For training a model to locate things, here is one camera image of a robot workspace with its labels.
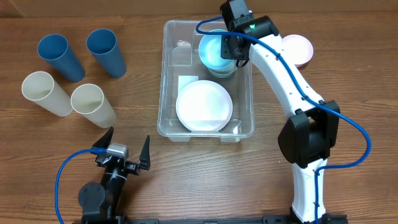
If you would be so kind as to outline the light blue bowl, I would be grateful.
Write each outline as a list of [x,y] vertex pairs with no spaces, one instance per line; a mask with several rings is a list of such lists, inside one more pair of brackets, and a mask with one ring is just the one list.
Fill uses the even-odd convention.
[[236,61],[221,57],[222,35],[204,35],[198,52],[202,63],[216,73],[230,73],[236,69]]

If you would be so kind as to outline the pink plate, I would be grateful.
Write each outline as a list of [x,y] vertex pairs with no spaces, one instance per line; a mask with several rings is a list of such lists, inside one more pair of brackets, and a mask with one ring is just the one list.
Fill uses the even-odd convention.
[[199,80],[188,84],[178,94],[176,113],[190,131],[219,131],[232,117],[233,101],[220,84]]

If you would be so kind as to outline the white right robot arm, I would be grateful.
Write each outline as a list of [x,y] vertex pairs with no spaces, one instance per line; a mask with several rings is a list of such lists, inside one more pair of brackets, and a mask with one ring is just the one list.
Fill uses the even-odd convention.
[[281,153],[291,163],[294,200],[290,208],[295,223],[331,223],[323,203],[323,167],[335,146],[340,108],[324,99],[307,83],[299,66],[313,53],[301,35],[282,37],[267,16],[223,17],[221,56],[250,61],[263,74],[287,121],[278,135]]

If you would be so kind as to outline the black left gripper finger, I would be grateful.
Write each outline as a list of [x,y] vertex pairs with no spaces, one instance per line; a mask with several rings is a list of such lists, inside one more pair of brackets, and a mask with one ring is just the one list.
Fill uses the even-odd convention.
[[141,154],[139,156],[140,164],[139,167],[140,169],[143,170],[149,170],[150,169],[150,136],[147,135],[145,143],[143,145]]
[[114,128],[111,126],[107,130],[107,132],[92,145],[92,148],[107,149],[108,146],[111,144],[113,133],[114,133]]

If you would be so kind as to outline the pink bowl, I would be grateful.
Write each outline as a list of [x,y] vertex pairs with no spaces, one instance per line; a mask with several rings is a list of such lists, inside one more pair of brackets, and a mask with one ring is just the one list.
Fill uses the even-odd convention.
[[291,34],[283,37],[282,46],[286,56],[296,67],[305,65],[313,57],[313,46],[302,35]]

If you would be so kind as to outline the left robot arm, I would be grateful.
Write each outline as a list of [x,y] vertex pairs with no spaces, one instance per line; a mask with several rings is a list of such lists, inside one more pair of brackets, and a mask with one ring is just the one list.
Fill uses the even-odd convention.
[[127,176],[139,175],[150,169],[150,137],[147,136],[139,156],[139,163],[128,160],[129,149],[124,144],[112,142],[114,128],[98,139],[93,149],[103,149],[96,156],[97,166],[104,168],[100,182],[89,182],[79,191],[78,203],[82,208],[82,223],[129,223],[127,216],[118,212]]

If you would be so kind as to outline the grey bowl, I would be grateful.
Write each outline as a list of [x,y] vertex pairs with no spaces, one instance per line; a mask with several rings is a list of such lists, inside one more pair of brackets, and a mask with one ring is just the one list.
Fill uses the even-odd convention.
[[221,69],[208,68],[210,73],[216,78],[227,78],[237,69],[236,62],[233,60],[229,65]]

